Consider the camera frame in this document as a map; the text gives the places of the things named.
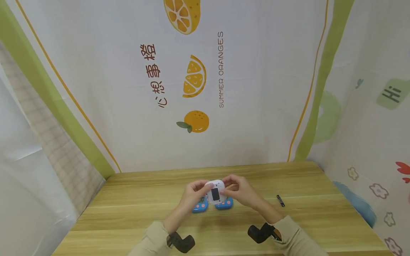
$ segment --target right hand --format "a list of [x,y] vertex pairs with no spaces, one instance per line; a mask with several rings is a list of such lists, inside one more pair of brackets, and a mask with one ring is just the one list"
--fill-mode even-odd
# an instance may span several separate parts
[[261,197],[245,177],[231,174],[222,179],[225,187],[234,185],[221,191],[221,194],[232,197],[244,206],[258,210],[266,201]]

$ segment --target beige sleeve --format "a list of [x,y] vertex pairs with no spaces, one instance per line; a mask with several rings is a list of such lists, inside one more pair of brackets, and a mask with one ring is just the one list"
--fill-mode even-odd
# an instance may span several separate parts
[[144,237],[128,256],[167,256],[171,251],[166,245],[168,232],[162,222],[156,221],[145,231]]
[[290,216],[278,221],[274,226],[282,235],[282,241],[276,241],[277,246],[285,256],[326,256],[328,255],[294,222]]

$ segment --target wooden table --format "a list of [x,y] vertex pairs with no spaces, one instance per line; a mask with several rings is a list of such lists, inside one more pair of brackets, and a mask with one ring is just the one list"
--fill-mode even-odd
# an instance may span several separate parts
[[[184,186],[198,179],[245,176],[264,198],[289,214],[330,255],[392,255],[373,230],[313,162],[273,163],[190,170],[129,172],[111,176],[67,234],[54,256],[126,256],[144,229],[179,202]],[[280,194],[286,207],[276,199]],[[262,217],[234,201],[229,210],[210,206],[179,228],[196,246],[188,255],[281,255],[269,239],[248,235]],[[182,255],[174,249],[171,255]]]

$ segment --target blue polka dot object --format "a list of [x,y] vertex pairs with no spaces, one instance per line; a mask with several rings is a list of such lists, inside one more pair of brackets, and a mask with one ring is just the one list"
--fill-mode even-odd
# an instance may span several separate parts
[[192,209],[192,212],[201,213],[206,211],[206,209],[208,209],[208,201],[205,200],[205,197],[201,197],[201,199],[199,199],[199,202]]
[[233,206],[233,200],[231,197],[228,197],[224,202],[215,204],[215,208],[218,210],[226,210],[226,209],[231,209]]

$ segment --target cartoon flower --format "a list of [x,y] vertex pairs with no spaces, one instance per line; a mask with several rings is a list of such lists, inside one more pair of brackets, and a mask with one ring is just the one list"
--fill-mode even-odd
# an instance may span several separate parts
[[392,227],[394,225],[396,225],[396,221],[393,218],[393,213],[388,212],[386,213],[386,216],[384,218],[384,222],[389,226]]
[[380,186],[380,184],[373,183],[370,185],[369,188],[372,190],[373,194],[381,199],[386,199],[389,195],[389,192],[384,187]]
[[359,178],[359,174],[356,172],[356,169],[354,167],[350,167],[349,169],[347,169],[347,174],[354,181]]
[[389,247],[389,250],[392,251],[392,253],[396,256],[402,256],[403,255],[403,249],[396,243],[396,241],[389,237],[385,239],[385,243],[387,247]]

